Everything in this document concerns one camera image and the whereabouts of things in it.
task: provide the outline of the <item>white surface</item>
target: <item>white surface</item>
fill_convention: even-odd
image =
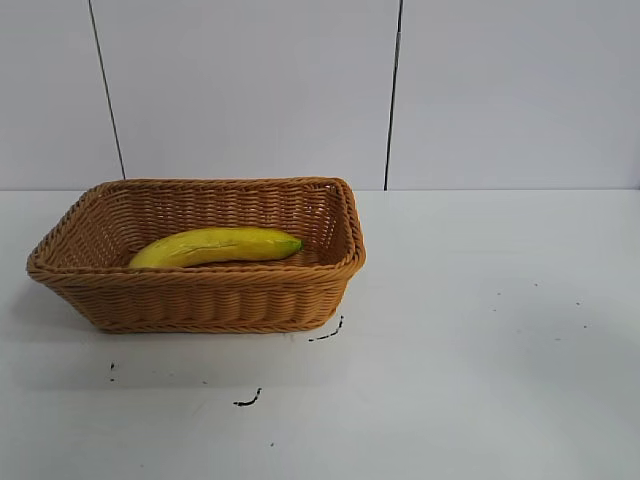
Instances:
[[[640,192],[361,193],[314,343],[97,333],[23,273],[76,196],[0,193],[2,478],[640,478]]]
[[[86,0],[2,0],[0,65],[0,189],[121,177]]]
[[[381,189],[397,0],[94,0],[127,175]]]
[[[640,2],[405,3],[390,188],[640,184]]]

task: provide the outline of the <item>banana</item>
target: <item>banana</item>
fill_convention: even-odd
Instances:
[[[140,250],[129,267],[190,267],[232,260],[280,260],[301,248],[302,240],[281,230],[210,227],[156,240]]]

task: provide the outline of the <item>black mark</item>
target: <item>black mark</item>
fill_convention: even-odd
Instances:
[[[249,402],[233,402],[233,404],[238,407],[248,407],[250,405],[253,405],[254,403],[256,403],[256,400],[258,400],[258,397],[260,396],[260,392],[262,392],[262,388],[258,388],[258,391],[256,392],[256,396],[253,397],[253,400]]]
[[[310,342],[315,342],[316,340],[325,340],[329,337],[333,337],[334,335],[337,335],[338,332],[340,331],[340,329],[342,328],[342,321],[344,320],[344,316],[340,315],[340,323],[338,324],[338,328],[336,328],[336,331],[333,333],[330,333],[328,335],[323,335],[322,337],[318,337],[318,338],[310,338],[309,341]]]

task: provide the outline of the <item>rectangular basket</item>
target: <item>rectangular basket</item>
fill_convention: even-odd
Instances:
[[[210,226],[279,228],[304,248],[274,262],[127,267],[159,238]],[[86,192],[27,271],[107,332],[270,333],[323,325],[364,260],[340,179],[123,180]]]

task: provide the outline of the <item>white table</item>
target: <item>white table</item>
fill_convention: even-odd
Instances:
[[[360,193],[313,343],[97,332],[24,274],[77,196],[0,193],[0,478],[640,478],[640,192]]]

